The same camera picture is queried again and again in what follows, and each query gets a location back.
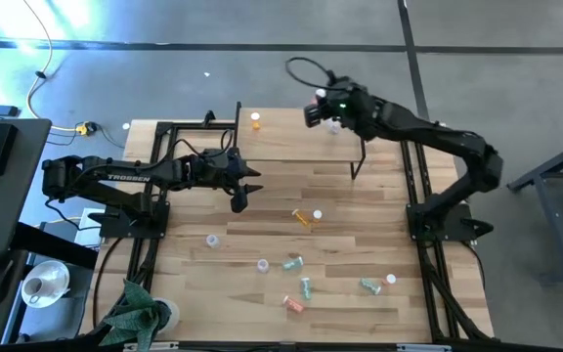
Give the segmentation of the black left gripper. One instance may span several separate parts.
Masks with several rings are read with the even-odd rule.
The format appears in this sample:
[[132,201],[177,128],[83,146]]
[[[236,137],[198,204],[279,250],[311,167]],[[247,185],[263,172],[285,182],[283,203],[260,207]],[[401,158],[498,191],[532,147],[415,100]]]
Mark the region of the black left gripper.
[[226,191],[234,191],[231,198],[231,209],[234,213],[241,213],[248,206],[248,194],[262,189],[261,185],[239,185],[241,177],[259,177],[261,173],[247,165],[240,155],[239,149],[230,149],[229,154],[207,156],[203,159],[201,174],[203,187]]

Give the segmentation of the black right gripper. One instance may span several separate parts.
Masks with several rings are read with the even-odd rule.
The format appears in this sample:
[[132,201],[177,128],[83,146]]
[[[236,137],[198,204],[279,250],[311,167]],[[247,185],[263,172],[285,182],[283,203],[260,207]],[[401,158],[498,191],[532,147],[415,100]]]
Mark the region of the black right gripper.
[[[326,117],[338,117],[346,128],[358,128],[370,117],[370,95],[357,86],[348,86],[347,76],[337,76],[333,72],[327,74],[325,97],[321,100]],[[317,104],[303,109],[305,125],[313,128],[321,123],[322,115]]]

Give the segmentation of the wooden shelf black metal legs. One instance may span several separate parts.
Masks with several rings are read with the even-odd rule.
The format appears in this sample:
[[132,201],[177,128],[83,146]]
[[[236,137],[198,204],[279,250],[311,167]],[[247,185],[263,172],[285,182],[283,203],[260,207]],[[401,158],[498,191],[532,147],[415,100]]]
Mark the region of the wooden shelf black metal legs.
[[[251,114],[259,112],[259,130],[253,130]],[[366,143],[354,133],[333,135],[328,124],[313,128],[304,124],[302,109],[249,108],[237,103],[236,141],[249,161],[347,163],[355,178],[366,159]]]

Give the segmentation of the white plant pot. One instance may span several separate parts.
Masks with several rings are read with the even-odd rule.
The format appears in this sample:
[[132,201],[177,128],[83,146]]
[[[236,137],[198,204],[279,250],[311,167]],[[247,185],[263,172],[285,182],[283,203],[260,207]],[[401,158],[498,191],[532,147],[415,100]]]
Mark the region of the white plant pot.
[[180,309],[178,305],[175,302],[165,298],[155,297],[153,300],[160,305],[166,306],[169,311],[166,322],[161,322],[159,324],[157,333],[163,334],[173,331],[180,321]]

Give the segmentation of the white box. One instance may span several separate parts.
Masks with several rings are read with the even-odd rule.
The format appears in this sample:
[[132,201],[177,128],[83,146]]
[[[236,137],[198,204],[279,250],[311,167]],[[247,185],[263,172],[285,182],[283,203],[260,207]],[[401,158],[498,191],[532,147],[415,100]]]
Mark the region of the white box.
[[85,208],[78,222],[79,231],[76,232],[74,242],[85,246],[100,245],[101,224],[90,218],[91,214],[103,214],[102,208]]

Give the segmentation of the green leafy plant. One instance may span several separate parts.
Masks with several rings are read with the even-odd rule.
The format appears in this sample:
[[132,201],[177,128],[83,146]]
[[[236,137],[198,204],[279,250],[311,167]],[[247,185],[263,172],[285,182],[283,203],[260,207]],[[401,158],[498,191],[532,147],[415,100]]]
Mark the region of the green leafy plant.
[[113,314],[104,319],[110,330],[99,345],[135,339],[137,352],[149,352],[155,337],[173,318],[171,306],[153,299],[139,284],[123,283],[125,304],[115,307]]

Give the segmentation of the white saucer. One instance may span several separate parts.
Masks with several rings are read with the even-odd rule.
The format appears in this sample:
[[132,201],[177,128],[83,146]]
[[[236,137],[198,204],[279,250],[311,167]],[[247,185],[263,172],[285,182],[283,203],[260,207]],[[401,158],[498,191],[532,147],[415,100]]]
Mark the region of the white saucer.
[[24,294],[22,293],[22,300],[28,307],[36,309],[46,308],[54,304],[69,291],[70,273],[63,262],[48,260],[33,267],[23,280],[22,287],[24,282],[31,278],[46,280],[52,286],[53,292],[49,296],[41,298],[35,304],[26,304],[23,300]]

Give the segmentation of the white cup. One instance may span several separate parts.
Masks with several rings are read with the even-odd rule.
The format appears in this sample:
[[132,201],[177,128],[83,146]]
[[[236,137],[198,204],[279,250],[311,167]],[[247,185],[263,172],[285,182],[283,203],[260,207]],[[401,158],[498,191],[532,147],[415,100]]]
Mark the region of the white cup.
[[22,287],[23,300],[26,304],[35,304],[41,298],[49,296],[52,292],[52,286],[41,278],[27,279]]

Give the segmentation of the silver metal bracket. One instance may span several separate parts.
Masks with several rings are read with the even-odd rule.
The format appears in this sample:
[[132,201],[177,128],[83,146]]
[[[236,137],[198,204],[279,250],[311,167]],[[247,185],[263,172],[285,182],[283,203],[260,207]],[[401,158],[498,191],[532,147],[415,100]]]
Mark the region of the silver metal bracket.
[[160,341],[153,342],[148,347],[139,345],[138,343],[126,343],[123,345],[122,352],[167,352],[180,348],[177,341]]
[[397,344],[397,352],[453,352],[453,349],[449,345],[439,345],[439,344]]

